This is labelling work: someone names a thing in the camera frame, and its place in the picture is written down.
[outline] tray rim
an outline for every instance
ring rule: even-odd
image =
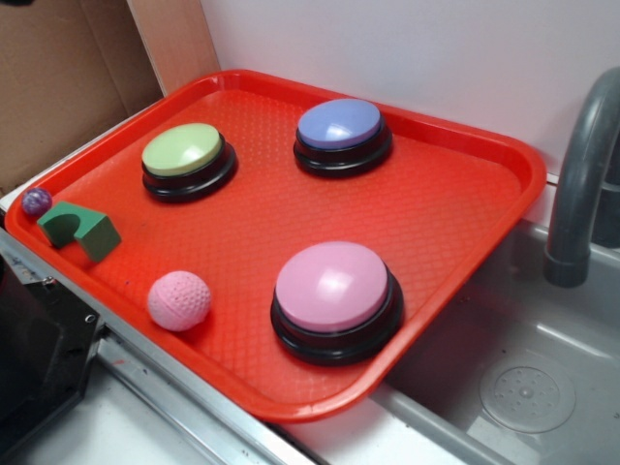
[[[287,90],[291,91],[290,94],[287,94],[288,96],[292,94],[297,96],[293,101],[293,103],[297,105],[300,103],[299,98],[303,99],[304,105],[313,106],[335,98],[351,97],[335,91],[280,77],[273,77],[255,71],[229,70],[214,73],[189,82],[165,99],[147,108],[136,117],[121,124],[114,131],[86,147],[83,151],[80,151],[75,157],[55,169],[52,169],[31,187],[44,187],[54,195],[64,189],[65,186],[75,182],[77,178],[79,178],[79,175],[76,175],[76,173],[84,172],[86,167],[92,168],[99,166],[108,158],[113,157],[117,152],[117,149],[114,148],[114,144],[117,143],[116,140],[123,139],[119,135],[123,133],[132,134],[133,140],[137,140],[141,137],[150,128],[150,118],[159,111],[171,110],[174,108],[182,109],[186,104],[195,102],[197,97],[201,98],[219,91],[234,89],[244,90],[251,82],[256,81],[259,81],[262,85],[261,95],[273,97],[278,101],[286,101],[286,99],[280,98],[282,88],[286,87]],[[491,157],[483,157],[480,154],[474,156],[490,159],[494,163],[507,167],[518,178],[521,186],[521,195],[510,208],[504,211],[502,217],[485,231],[483,235],[484,239],[481,239],[477,245],[469,251],[461,263],[451,271],[441,286],[436,288],[428,300],[421,305],[416,313],[418,318],[415,318],[414,321],[407,321],[399,332],[392,337],[384,349],[370,361],[360,376],[345,389],[335,395],[310,404],[283,404],[274,402],[272,399],[248,385],[245,385],[245,389],[239,389],[239,386],[235,383],[228,385],[224,383],[229,395],[232,393],[237,397],[236,399],[232,398],[233,401],[261,419],[276,422],[297,422],[322,419],[353,406],[374,390],[397,360],[404,355],[417,337],[421,335],[423,330],[430,325],[435,316],[441,312],[441,309],[448,300],[460,289],[462,284],[464,284],[497,244],[518,222],[523,213],[541,193],[546,183],[546,167],[542,158],[533,147],[524,142],[471,126],[447,121],[442,118],[404,110],[402,108],[395,108],[380,103],[375,103],[375,105],[377,105],[380,111],[385,115],[387,124],[395,134],[414,131],[415,128],[412,128],[412,124],[414,126],[423,125],[427,132],[432,133],[435,131],[437,134],[441,134],[449,126],[453,138],[452,140],[443,140],[443,142],[445,142],[442,144],[443,147],[453,148],[462,153],[474,155],[467,151],[468,148],[466,143],[463,145],[464,141],[471,140],[472,138],[475,138],[478,143],[488,143],[492,145],[495,150],[497,150],[499,146],[504,146],[506,154],[503,156],[508,157],[506,160],[497,160],[497,158],[491,159]],[[121,147],[126,146],[127,143],[130,142],[123,140]],[[103,152],[105,151],[99,149],[102,145],[112,145],[112,148],[108,148],[108,156],[106,157],[103,156]],[[89,158],[93,153],[97,154],[98,158]],[[510,163],[515,162],[517,163],[514,167],[508,166]],[[61,176],[63,172],[72,172],[73,174],[63,177]],[[32,236],[22,227],[18,209],[22,196],[23,193],[13,202],[7,212],[7,231],[44,261],[67,275],[76,285],[81,286],[86,292],[92,294],[96,299],[101,301],[100,295],[106,295],[104,304],[109,307],[110,310],[116,306],[121,308],[126,306],[127,303],[124,302],[119,295],[116,295],[116,293],[108,293],[106,291],[106,286],[94,279],[90,279],[87,273],[84,273],[81,268],[62,260],[62,256],[58,254],[50,254],[49,247],[46,244]],[[123,319],[121,315],[116,312],[114,313],[119,318]],[[156,345],[162,347],[162,344],[153,341],[147,334],[142,334]],[[224,367],[219,365],[215,366],[215,369],[220,370],[222,373],[227,372]],[[201,373],[197,372],[197,374],[204,379]],[[238,395],[242,391],[247,392],[248,390],[255,391],[260,396],[261,401],[253,402],[251,399],[240,401]]]

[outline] pink ball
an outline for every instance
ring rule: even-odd
[[[188,271],[166,274],[148,293],[151,318],[170,331],[184,331],[202,322],[210,305],[211,291],[200,277]]]

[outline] drain cover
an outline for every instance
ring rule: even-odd
[[[522,433],[543,433],[564,423],[574,409],[574,387],[562,368],[534,354],[507,356],[480,380],[484,409]]]

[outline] white wall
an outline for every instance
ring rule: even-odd
[[[202,0],[245,68],[530,143],[559,173],[583,99],[620,66],[618,0]]]

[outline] black button base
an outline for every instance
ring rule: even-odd
[[[403,320],[402,289],[389,270],[387,277],[384,304],[361,325],[338,332],[308,331],[286,317],[275,293],[271,304],[271,325],[284,348],[308,363],[341,366],[372,357],[385,346]]]
[[[297,130],[293,153],[304,171],[322,177],[347,177],[378,167],[389,155],[392,134],[384,118],[377,134],[349,148],[325,150],[305,143]]]
[[[148,193],[160,202],[190,202],[219,190],[237,170],[236,153],[220,135],[222,145],[209,163],[191,172],[177,176],[160,176],[142,164],[142,184]]]

